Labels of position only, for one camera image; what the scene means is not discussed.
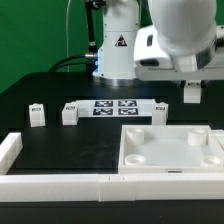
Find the black cable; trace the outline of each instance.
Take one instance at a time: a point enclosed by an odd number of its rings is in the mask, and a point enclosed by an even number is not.
[[[86,17],[87,17],[87,27],[88,27],[88,34],[89,34],[89,51],[91,52],[97,52],[97,46],[95,41],[95,35],[94,35],[94,27],[93,27],[93,15],[91,10],[91,4],[90,2],[85,3],[86,7]]]
[[[77,63],[67,63],[67,64],[63,64],[63,65],[59,65],[57,68],[55,68],[54,70],[52,70],[52,72],[56,72],[59,68],[63,68],[63,67],[67,67],[67,66],[73,66],[73,65],[93,65],[93,62],[77,62]]]
[[[54,70],[60,66],[61,64],[65,63],[65,62],[68,62],[68,61],[71,61],[71,60],[74,60],[74,59],[79,59],[79,58],[85,58],[85,55],[74,55],[74,56],[71,56],[71,57],[68,57],[68,58],[65,58],[65,59],[62,59],[61,61],[57,62],[55,65],[53,65],[48,72],[54,72]]]

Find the white plastic tray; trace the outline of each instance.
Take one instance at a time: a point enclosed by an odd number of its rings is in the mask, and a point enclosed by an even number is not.
[[[223,159],[223,149],[209,126],[122,128],[119,156],[122,174],[224,172]]]

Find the warning label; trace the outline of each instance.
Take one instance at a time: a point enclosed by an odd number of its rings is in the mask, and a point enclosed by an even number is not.
[[[128,45],[127,45],[124,37],[121,35],[115,46],[116,47],[127,47]]]

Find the black table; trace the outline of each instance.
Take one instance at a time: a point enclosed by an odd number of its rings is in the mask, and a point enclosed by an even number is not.
[[[75,100],[155,99],[169,104],[169,125],[224,129],[224,81],[203,88],[201,104],[184,104],[183,88],[172,82],[132,87],[93,83],[86,73],[26,75],[0,95],[0,141],[22,132],[23,150],[8,175],[117,173],[121,126],[151,124],[141,118],[81,118],[62,125],[64,104]],[[45,105],[47,126],[30,128],[28,106]],[[218,223],[224,201],[0,203],[1,223]]]

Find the green screen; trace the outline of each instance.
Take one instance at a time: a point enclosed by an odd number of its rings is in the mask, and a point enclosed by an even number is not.
[[[68,0],[0,0],[0,92],[28,73],[47,71],[67,54],[88,52],[85,1],[71,2],[66,35]],[[224,1],[217,2],[217,23],[224,24]],[[98,11],[93,16],[100,46],[102,15]],[[148,24],[150,16],[143,9],[142,26]]]

